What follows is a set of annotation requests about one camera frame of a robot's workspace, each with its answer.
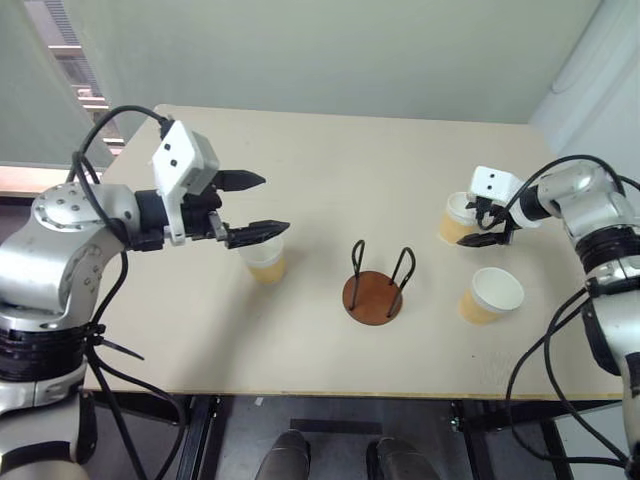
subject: white wall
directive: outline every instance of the white wall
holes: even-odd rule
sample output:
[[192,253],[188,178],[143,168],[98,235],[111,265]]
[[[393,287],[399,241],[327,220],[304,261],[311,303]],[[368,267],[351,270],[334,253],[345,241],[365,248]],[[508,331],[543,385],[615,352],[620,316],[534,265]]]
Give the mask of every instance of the white wall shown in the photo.
[[[640,2],[608,0],[572,61],[531,119],[558,156],[588,153],[620,174],[640,179]],[[627,187],[640,212],[640,194]],[[609,407],[585,419],[627,450],[622,408]],[[567,455],[610,456],[571,417],[557,422]],[[620,469],[572,466],[576,480],[623,480]]]
[[[0,1],[0,165],[66,166],[91,128],[22,0]],[[97,166],[111,155],[90,151]]]
[[[65,0],[112,104],[526,123],[599,0]],[[123,117],[125,137],[139,119]]]

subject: paper cup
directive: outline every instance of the paper cup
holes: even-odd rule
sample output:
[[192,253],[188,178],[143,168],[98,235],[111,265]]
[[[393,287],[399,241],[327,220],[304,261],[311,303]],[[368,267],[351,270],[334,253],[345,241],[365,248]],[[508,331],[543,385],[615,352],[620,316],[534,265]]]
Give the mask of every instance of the paper cup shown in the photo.
[[442,221],[440,222],[440,238],[448,243],[456,243],[465,235],[473,233],[476,225],[473,210],[464,208],[467,205],[467,194],[456,192],[447,199]]
[[280,281],[285,271],[284,241],[278,235],[266,242],[238,249],[253,277],[260,283],[272,284]]
[[515,310],[523,300],[524,289],[516,277],[501,268],[482,268],[473,275],[459,311],[471,323],[484,325]]

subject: white paper cup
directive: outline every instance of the white paper cup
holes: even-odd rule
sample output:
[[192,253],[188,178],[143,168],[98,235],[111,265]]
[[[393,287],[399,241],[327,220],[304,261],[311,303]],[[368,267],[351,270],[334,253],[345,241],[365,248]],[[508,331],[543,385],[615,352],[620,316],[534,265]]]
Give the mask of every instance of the white paper cup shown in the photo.
[[447,207],[440,222],[440,238],[448,243],[456,243],[465,235],[473,233],[476,225],[473,210],[464,208],[467,205],[467,194],[456,192],[447,199]]
[[238,253],[258,282],[272,284],[284,275],[283,250],[284,241],[282,235],[278,235],[258,245],[239,248]]
[[501,268],[482,268],[473,275],[459,311],[471,323],[484,325],[515,310],[523,300],[524,289],[516,277]]

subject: light wooden tabletop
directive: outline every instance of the light wooden tabletop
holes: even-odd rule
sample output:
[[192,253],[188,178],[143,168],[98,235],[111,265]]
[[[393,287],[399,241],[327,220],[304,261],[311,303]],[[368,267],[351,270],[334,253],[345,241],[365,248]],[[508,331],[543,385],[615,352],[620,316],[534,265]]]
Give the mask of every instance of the light wooden tabletop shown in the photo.
[[[527,125],[272,113],[160,106],[207,136],[222,167],[248,169],[266,185],[222,193],[232,226],[291,222],[288,272],[256,284],[237,252],[200,241],[132,253],[129,278],[108,309],[107,338],[146,357],[102,349],[114,366],[173,392],[478,397],[504,395],[511,369],[545,331],[583,275],[561,224],[518,231],[508,247],[465,249],[436,231],[451,192],[476,165],[528,177],[552,159]],[[147,121],[105,173],[110,183],[153,187],[159,144]],[[365,239],[363,269],[391,273],[410,246],[417,269],[398,317],[361,325],[344,311],[350,252]],[[457,301],[474,271],[509,270],[526,298],[514,314],[479,327]],[[106,291],[118,271],[114,259]],[[558,379],[572,398],[619,395],[619,380],[591,357],[581,321],[554,338]],[[96,387],[92,377],[89,387]],[[114,388],[133,387],[113,380]],[[541,355],[523,370],[521,398],[552,398]]]

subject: person's foot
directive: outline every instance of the person's foot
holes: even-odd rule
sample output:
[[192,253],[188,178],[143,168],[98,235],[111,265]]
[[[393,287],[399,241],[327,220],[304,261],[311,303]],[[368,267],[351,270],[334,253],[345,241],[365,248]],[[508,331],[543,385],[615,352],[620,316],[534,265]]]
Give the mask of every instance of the person's foot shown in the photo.
[[307,480],[310,464],[309,443],[297,430],[289,430],[264,457],[255,480]]
[[404,440],[386,437],[367,448],[369,480],[438,480],[427,458]]

